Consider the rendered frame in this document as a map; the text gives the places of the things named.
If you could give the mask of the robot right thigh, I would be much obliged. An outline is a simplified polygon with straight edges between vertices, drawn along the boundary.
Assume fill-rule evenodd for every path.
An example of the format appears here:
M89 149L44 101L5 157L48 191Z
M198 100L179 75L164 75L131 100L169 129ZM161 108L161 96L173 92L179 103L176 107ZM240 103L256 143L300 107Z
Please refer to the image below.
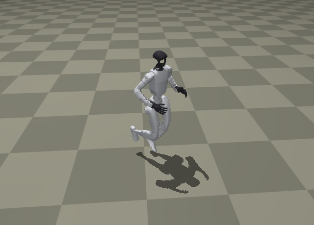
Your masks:
M154 135L154 137L156 139L158 137L158 135L159 135L159 117L158 117L158 113L155 111L154 108L151 108L149 106L147 106L145 108L145 113L150 115L149 122L150 122L150 125L151 125L151 128L152 128L152 132L150 132L150 133L153 133L153 135Z

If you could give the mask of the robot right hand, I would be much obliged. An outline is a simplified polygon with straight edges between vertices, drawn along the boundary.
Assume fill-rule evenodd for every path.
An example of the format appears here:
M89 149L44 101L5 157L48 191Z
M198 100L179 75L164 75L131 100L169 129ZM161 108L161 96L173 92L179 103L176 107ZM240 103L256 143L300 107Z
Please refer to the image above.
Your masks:
M165 104L156 104L156 103L154 103L152 101L150 101L150 103L153 104L151 108L154 108L156 112L158 112L158 113L160 113L162 115L164 115L166 113L167 110L164 110L164 109L167 109L167 108L161 107L161 105L165 105Z

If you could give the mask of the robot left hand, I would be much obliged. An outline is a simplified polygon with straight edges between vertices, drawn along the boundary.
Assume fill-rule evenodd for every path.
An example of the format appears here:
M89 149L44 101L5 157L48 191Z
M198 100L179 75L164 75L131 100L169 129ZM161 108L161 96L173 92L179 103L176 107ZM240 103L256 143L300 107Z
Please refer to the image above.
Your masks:
M178 87L178 86L176 86L175 88L177 89L178 93L181 92L182 94L185 95L185 98L187 97L186 89L184 89L183 87Z

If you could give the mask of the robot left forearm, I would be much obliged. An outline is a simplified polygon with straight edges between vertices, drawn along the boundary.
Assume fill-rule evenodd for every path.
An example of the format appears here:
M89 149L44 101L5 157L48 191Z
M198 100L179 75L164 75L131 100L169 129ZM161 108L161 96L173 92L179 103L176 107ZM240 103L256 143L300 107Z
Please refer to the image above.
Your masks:
M173 78L172 78L172 79L173 79ZM175 88L175 87L177 86L177 84L175 83L174 79L171 80L171 81L169 82L169 84L172 86L172 88L175 90L175 92L178 92L177 89Z

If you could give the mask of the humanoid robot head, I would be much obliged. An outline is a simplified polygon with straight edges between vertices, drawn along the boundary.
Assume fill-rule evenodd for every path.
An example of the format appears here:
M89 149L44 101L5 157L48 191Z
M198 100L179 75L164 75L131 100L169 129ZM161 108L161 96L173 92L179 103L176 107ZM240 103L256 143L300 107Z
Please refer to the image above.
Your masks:
M162 71L163 70L163 66L165 65L166 63L166 57L167 57L167 54L164 53L163 51L156 51L154 54L153 54L153 58L156 59L158 61L158 63L156 64L156 66L153 68L153 69L156 69L156 68L159 68L159 70L157 71ZM164 63L160 63L161 60L164 59Z

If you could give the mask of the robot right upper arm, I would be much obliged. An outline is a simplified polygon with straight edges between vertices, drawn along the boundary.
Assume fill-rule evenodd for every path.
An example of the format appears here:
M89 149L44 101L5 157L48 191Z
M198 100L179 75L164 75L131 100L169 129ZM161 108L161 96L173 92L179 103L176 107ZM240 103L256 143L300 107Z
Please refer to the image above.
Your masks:
M144 88L149 82L152 82L155 74L153 72L146 73L142 79L142 81L136 86L134 91L138 89L141 92L141 88Z

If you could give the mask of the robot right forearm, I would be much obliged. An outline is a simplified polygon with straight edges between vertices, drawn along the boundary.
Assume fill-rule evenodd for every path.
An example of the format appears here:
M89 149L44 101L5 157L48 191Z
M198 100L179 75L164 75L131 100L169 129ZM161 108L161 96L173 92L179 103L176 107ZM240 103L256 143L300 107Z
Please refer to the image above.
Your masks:
M140 92L138 89L136 89L136 90L134 91L134 93L135 93L136 97L137 97L139 100L141 100L146 106L152 107L153 104L150 103L150 100L147 99L147 98L144 96L144 94L141 94L141 92Z

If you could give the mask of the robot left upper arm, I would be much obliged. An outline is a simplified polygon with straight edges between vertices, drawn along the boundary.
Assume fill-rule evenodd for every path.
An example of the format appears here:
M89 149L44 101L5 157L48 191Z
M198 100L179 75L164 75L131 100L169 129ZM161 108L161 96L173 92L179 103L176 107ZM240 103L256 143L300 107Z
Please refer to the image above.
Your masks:
M170 67L170 66L168 66L168 65L165 65L168 69L169 69L169 78L168 78L168 82L170 82L171 80L173 80L172 79L172 77L171 77L171 75L172 75L172 68Z

